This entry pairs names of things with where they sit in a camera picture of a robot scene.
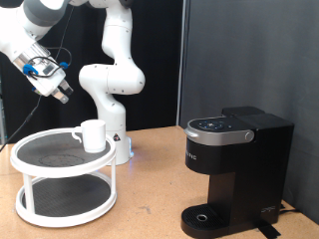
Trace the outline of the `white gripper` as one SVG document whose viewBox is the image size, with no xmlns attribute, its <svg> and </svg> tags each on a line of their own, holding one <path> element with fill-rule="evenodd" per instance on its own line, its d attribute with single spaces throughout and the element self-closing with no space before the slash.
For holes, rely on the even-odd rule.
<svg viewBox="0 0 319 239">
<path fill-rule="evenodd" d="M 61 92 L 59 86 L 67 95 L 74 91 L 65 81 L 65 76 L 62 67 L 53 59 L 34 59 L 27 63 L 27 79 L 33 85 L 33 91 L 44 97 L 53 96 L 62 104 L 66 104 L 69 98 Z"/>
</svg>

